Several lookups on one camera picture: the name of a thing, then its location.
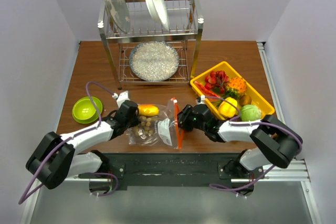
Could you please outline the yellow fake bell pepper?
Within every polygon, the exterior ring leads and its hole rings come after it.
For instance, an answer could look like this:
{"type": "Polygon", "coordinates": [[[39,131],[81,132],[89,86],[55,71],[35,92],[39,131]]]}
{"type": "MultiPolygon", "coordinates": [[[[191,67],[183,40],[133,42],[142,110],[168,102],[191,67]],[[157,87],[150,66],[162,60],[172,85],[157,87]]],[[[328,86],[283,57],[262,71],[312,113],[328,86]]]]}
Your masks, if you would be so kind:
{"type": "Polygon", "coordinates": [[[219,108],[218,112],[225,118],[232,118],[237,112],[238,102],[234,98],[228,97],[223,101],[219,108]]]}

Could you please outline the clear zip top bag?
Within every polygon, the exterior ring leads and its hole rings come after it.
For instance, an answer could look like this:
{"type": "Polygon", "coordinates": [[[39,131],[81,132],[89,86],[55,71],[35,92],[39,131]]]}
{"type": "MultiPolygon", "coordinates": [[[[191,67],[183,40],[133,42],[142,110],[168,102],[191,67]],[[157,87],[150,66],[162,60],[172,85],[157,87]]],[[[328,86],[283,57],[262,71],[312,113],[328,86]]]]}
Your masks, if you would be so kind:
{"type": "Polygon", "coordinates": [[[184,131],[179,128],[177,114],[180,112],[176,98],[168,100],[167,105],[154,104],[160,109],[160,113],[154,117],[154,134],[143,140],[133,133],[133,128],[126,131],[130,145],[155,146],[162,145],[173,149],[181,149],[184,131]]]}

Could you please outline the red fake strawberry bunch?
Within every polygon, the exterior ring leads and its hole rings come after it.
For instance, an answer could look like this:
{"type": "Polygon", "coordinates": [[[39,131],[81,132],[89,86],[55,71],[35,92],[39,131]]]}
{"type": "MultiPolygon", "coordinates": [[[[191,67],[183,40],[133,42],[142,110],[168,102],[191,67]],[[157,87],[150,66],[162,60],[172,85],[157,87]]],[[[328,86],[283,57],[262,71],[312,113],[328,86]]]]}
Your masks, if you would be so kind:
{"type": "Polygon", "coordinates": [[[211,71],[210,74],[205,77],[204,87],[214,93],[224,94],[229,81],[230,77],[225,71],[211,71]]]}

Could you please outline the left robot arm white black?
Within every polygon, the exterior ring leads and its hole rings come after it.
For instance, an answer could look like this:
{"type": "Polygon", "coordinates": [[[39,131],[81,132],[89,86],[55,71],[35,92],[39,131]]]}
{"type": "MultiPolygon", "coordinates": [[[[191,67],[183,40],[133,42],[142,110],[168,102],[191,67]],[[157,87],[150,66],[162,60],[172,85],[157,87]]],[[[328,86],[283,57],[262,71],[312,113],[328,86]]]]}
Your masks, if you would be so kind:
{"type": "Polygon", "coordinates": [[[106,116],[81,131],[63,135],[47,133],[26,163],[26,169],[48,189],[59,186],[67,177],[92,173],[97,178],[108,174],[109,165],[101,154],[82,151],[122,135],[139,124],[138,105],[124,101],[114,116],[106,116]]]}

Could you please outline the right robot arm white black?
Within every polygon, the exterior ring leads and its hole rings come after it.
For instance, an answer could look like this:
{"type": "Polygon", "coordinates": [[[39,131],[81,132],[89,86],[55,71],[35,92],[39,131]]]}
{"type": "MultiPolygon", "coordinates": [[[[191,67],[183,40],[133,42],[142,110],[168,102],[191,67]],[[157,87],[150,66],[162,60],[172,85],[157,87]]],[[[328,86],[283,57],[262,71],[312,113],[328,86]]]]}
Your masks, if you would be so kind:
{"type": "Polygon", "coordinates": [[[178,126],[186,132],[198,129],[213,142],[253,142],[256,148],[244,150],[226,165],[226,170],[246,178],[264,165],[287,168],[302,151],[302,138],[273,115],[250,122],[217,119],[205,104],[187,105],[177,114],[178,126]]]}

